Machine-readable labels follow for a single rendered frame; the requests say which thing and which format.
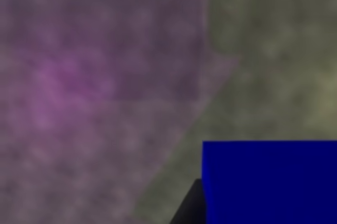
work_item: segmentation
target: grassy ground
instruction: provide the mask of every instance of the grassy ground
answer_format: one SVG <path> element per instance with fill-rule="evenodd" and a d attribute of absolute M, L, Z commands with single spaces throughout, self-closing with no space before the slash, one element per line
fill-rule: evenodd
<path fill-rule="evenodd" d="M 203 140 L 337 136 L 337 0 L 210 0 L 213 47 L 242 55 L 232 75 L 140 199 L 169 223 L 200 176 Z"/>

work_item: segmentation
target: olive green surface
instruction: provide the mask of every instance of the olive green surface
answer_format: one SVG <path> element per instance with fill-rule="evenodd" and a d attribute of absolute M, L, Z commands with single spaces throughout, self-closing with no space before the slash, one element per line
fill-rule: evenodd
<path fill-rule="evenodd" d="M 241 64 L 140 199 L 148 223 L 170 222 L 203 140 L 337 138 L 337 0 L 210 0 L 209 30 Z"/>

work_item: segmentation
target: blue rectangle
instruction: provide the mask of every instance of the blue rectangle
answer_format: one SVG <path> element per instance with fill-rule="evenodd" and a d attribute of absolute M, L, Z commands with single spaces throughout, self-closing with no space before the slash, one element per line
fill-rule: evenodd
<path fill-rule="evenodd" d="M 208 224 L 336 224 L 336 141 L 204 142 Z"/>

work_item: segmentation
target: black object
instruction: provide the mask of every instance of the black object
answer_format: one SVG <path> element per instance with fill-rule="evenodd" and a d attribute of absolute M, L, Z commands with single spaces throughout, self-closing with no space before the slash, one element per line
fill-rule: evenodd
<path fill-rule="evenodd" d="M 206 200 L 201 179 L 196 179 L 170 224 L 206 224 Z"/>

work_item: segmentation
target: blurry ground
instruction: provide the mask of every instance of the blurry ground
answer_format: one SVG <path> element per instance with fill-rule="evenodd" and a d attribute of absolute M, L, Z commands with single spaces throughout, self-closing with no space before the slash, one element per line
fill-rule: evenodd
<path fill-rule="evenodd" d="M 235 65 L 202 0 L 1 1 L 0 223 L 134 223 Z"/>
<path fill-rule="evenodd" d="M 169 223 L 200 176 L 203 140 L 336 139 L 337 0 L 209 0 L 212 47 L 240 64 L 145 192 Z"/>

